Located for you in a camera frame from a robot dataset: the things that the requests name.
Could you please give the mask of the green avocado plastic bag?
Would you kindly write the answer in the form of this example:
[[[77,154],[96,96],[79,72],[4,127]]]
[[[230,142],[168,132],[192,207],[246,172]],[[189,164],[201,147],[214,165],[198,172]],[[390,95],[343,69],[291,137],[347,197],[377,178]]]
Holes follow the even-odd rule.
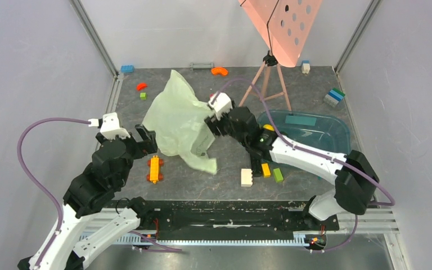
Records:
[[[149,107],[142,125],[155,132],[156,143],[165,156],[179,156],[190,168],[216,174],[217,160],[207,151],[215,141],[204,120],[211,110],[199,101],[187,80],[170,72],[164,90]]]

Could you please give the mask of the yellow fake mango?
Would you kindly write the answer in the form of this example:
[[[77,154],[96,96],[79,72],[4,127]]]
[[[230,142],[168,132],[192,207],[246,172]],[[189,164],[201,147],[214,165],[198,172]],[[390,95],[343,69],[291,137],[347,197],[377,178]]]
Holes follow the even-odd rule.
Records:
[[[266,129],[266,130],[269,130],[269,131],[275,131],[275,129],[274,129],[274,127],[272,127],[271,125],[269,125],[269,124],[265,124],[265,125],[263,125],[263,128],[264,129]]]

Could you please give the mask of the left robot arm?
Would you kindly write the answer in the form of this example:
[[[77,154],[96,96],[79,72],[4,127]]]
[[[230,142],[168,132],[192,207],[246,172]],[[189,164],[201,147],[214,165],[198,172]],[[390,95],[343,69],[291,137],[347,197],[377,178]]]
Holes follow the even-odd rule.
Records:
[[[120,236],[137,227],[148,229],[154,223],[154,214],[146,201],[137,197],[89,238],[79,239],[88,224],[126,185],[133,162],[158,150],[155,132],[143,125],[135,126],[142,138],[136,141],[119,124],[109,124],[102,119],[91,119],[87,124],[99,129],[96,140],[100,147],[83,172],[71,181],[62,204],[31,174],[23,161],[23,140],[38,123],[26,128],[18,141],[18,160],[24,172],[57,208],[56,223],[44,243],[33,256],[20,260],[18,269],[87,269]]]

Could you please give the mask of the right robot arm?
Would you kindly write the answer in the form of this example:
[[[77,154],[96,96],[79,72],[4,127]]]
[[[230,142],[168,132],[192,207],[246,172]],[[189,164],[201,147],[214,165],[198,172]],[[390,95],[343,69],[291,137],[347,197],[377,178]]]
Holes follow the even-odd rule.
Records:
[[[304,208],[303,224],[316,230],[341,212],[364,215],[379,183],[367,158],[359,151],[334,153],[309,147],[260,126],[247,107],[236,107],[205,119],[215,136],[235,139],[250,157],[290,165],[328,181],[333,189],[313,196]]]

